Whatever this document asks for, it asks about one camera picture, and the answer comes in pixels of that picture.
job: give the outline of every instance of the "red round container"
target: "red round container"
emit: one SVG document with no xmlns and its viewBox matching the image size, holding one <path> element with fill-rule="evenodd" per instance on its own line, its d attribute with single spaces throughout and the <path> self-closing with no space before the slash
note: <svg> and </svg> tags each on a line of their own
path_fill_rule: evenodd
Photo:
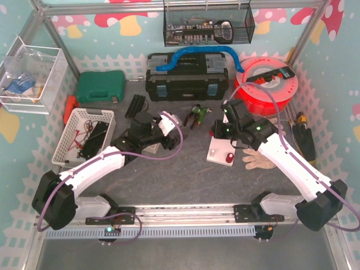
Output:
<svg viewBox="0 0 360 270">
<path fill-rule="evenodd" d="M 245 69 L 244 73 L 236 73 L 235 88 L 245 82 L 247 78 L 265 73 L 274 69 L 283 68 L 286 64 L 271 57 L 252 57 L 241 63 Z M 265 87 L 276 101 L 280 111 L 285 109 L 287 104 L 298 89 L 297 77 L 288 80 L 276 77 L 269 83 L 261 84 Z M 234 96 L 242 99 L 252 114 L 270 116 L 276 114 L 276 109 L 270 98 L 259 88 L 252 85 L 245 85 L 240 88 Z"/>
</svg>

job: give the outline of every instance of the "white storage bin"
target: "white storage bin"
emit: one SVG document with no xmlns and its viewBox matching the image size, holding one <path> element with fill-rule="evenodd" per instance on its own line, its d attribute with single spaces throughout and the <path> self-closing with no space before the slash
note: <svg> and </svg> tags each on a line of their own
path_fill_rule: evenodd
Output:
<svg viewBox="0 0 360 270">
<path fill-rule="evenodd" d="M 110 145 L 116 124 L 114 112 L 108 110 L 76 108 L 71 112 L 69 121 L 66 124 L 64 132 L 62 133 L 60 141 L 56 147 L 55 153 L 52 157 L 53 164 L 73 168 L 85 162 L 84 158 L 77 157 L 79 150 L 76 147 L 70 149 L 69 151 L 68 149 L 74 142 L 76 130 L 83 131 L 84 125 L 88 120 L 101 121 L 109 124 L 105 140 L 100 151 Z"/>
<path fill-rule="evenodd" d="M 43 53 L 43 55 L 39 58 L 29 57 L 34 51 Z M 29 69 L 29 73 L 43 88 L 42 91 L 36 88 L 37 92 L 30 96 L 10 93 L 5 91 L 5 88 L 13 78 L 5 75 L 0 81 L 2 105 L 8 111 L 17 113 L 49 114 L 68 68 L 68 62 L 62 49 L 22 44 L 12 58 L 11 65 Z"/>
</svg>

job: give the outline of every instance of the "blue hose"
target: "blue hose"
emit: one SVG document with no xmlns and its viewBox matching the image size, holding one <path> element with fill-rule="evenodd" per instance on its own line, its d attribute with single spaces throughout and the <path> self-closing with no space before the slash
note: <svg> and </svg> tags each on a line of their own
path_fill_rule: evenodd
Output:
<svg viewBox="0 0 360 270">
<path fill-rule="evenodd" d="M 237 56 L 236 52 L 228 47 L 228 46 L 192 46 L 192 47 L 185 47 L 182 49 L 179 49 L 176 53 L 174 53 L 173 57 L 171 58 L 170 63 L 163 66 L 157 66 L 156 71 L 170 71 L 172 70 L 179 58 L 187 53 L 198 53 L 198 52 L 227 52 L 229 53 L 232 58 L 234 59 L 235 68 L 238 72 L 244 73 L 243 68 L 241 67 L 239 57 Z"/>
</svg>

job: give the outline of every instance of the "black box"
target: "black box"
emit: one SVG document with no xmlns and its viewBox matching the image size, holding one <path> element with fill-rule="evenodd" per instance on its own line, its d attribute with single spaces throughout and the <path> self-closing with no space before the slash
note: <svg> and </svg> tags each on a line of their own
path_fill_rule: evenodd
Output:
<svg viewBox="0 0 360 270">
<path fill-rule="evenodd" d="M 152 101 L 221 100 L 229 87 L 223 53 L 183 55 L 170 71 L 156 67 L 174 53 L 153 53 L 147 58 L 146 91 Z"/>
</svg>

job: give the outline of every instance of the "gray countertop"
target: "gray countertop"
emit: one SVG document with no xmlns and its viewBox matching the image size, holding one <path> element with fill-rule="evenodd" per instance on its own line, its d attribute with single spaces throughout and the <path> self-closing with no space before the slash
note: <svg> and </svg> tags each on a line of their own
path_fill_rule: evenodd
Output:
<svg viewBox="0 0 360 270">
<path fill-rule="evenodd" d="M 226 96 L 231 94 L 232 87 Z M 127 82 L 122 102 L 95 102 L 82 107 L 112 110 L 116 127 L 113 139 L 129 127 L 130 120 L 125 112 L 134 94 L 146 96 L 148 112 L 156 115 L 159 111 L 170 111 L 184 120 L 195 101 L 151 102 L 145 91 L 144 82 Z M 267 190 L 277 194 L 298 195 L 296 187 L 278 169 L 245 169 L 241 158 L 242 150 L 236 150 L 232 167 L 206 160 L 211 136 L 209 130 L 215 119 L 222 119 L 221 101 L 200 101 L 202 106 L 213 112 L 205 115 L 201 126 L 190 130 L 182 127 L 185 139 L 182 151 L 165 161 L 138 158 L 125 167 L 116 170 L 86 189 L 82 196 L 96 196 L 106 193 L 119 204 L 195 204 L 195 203 L 247 203 L 256 195 Z M 172 151 L 159 148 L 153 156 L 171 155 Z"/>
</svg>

